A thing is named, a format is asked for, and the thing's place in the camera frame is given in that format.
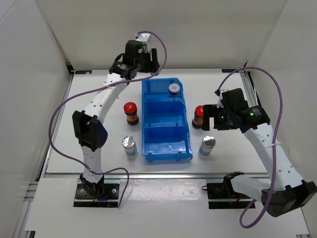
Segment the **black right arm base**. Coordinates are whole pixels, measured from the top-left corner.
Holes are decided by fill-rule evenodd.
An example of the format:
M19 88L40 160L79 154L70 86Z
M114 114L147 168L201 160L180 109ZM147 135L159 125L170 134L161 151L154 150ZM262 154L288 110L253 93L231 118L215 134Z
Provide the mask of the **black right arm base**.
M252 199L244 194L228 192L223 183L207 183L202 186L207 193L209 209L245 209Z

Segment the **blue-label white seasoning bottle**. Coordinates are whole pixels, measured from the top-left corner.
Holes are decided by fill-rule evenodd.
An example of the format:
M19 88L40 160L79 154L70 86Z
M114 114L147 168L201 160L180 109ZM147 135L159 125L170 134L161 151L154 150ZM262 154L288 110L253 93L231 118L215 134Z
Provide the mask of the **blue-label white seasoning bottle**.
M122 146L126 153L127 158L134 159L137 157L137 146L133 136L125 136L122 139Z

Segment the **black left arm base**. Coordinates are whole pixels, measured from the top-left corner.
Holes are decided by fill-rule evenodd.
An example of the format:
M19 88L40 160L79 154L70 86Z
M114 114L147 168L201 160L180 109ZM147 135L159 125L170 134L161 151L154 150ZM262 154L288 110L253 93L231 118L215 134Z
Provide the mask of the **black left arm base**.
M83 176L77 183L74 195L74 207L115 208L119 202L119 183L89 182Z

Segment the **red-lid chili sauce jar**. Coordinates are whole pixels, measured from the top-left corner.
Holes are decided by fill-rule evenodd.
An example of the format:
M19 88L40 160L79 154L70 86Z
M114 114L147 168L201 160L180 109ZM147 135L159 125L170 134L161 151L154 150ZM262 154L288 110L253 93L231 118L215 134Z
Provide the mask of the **red-lid chili sauce jar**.
M124 113L127 117L127 122L130 125L136 125L139 122L137 115L137 105L134 102L127 102L124 106Z

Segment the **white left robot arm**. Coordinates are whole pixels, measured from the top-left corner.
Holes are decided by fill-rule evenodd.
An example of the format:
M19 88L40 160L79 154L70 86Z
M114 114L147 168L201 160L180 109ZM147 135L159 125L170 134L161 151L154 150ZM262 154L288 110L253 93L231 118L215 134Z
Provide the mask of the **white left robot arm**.
M104 89L98 90L92 102L82 111L75 111L72 115L75 137L81 145L86 164L80 180L87 186L86 191L92 198L99 198L104 192L101 148L107 140L103 123L109 109L128 86L128 80L134 79L138 72L155 73L159 69L157 51L149 49L148 41L144 35L129 40L123 55L111 66Z

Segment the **white-lid sauce jar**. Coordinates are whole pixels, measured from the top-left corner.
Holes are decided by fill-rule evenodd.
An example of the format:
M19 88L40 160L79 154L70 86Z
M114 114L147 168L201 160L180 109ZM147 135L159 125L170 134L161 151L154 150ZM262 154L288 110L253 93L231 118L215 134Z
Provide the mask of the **white-lid sauce jar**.
M177 83L171 83L168 87L169 94L172 96L178 96L180 93L180 86Z

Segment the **blue-label seasoning bottle right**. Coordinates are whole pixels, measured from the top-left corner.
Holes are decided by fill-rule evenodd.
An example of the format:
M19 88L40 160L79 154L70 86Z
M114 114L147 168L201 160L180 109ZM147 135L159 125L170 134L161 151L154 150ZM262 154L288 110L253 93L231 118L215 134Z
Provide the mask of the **blue-label seasoning bottle right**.
M212 150L214 149L216 145L216 139L212 136L205 136L203 139L202 139L202 142L200 144L200 147L198 149L198 156L200 158L207 158Z

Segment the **aluminium table edge rail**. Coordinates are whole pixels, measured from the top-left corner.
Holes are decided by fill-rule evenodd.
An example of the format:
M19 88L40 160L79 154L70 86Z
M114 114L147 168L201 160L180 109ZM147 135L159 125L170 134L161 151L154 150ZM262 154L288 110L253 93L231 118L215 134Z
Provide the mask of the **aluminium table edge rail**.
M221 179L226 173L130 173L130 179ZM266 173L246 173L247 176L255 179L268 179ZM79 174L49 174L46 173L42 178L52 179L79 179ZM125 173L109 173L104 175L105 179L126 179Z

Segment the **blue three-compartment plastic bin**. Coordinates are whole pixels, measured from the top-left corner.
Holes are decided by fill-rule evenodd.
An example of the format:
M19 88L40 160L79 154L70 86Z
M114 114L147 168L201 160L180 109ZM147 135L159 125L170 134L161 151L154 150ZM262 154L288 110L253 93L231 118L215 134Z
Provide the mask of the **blue three-compartment plastic bin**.
M171 83L180 86L178 96L169 94ZM178 78L142 82L142 155L149 163L193 158L183 85Z

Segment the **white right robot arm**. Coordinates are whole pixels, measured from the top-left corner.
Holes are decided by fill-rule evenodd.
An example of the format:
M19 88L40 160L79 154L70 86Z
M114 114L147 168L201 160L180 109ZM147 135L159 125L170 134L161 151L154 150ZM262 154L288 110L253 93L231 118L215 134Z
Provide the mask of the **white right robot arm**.
M289 161L276 139L275 128L261 106L237 110L204 105L202 129L205 131L210 128L210 118L214 119L217 130L241 130L254 147L271 180L264 183L242 172L227 174L222 185L226 197L244 194L260 201L271 216L278 217L305 206L316 194L315 183L306 182Z

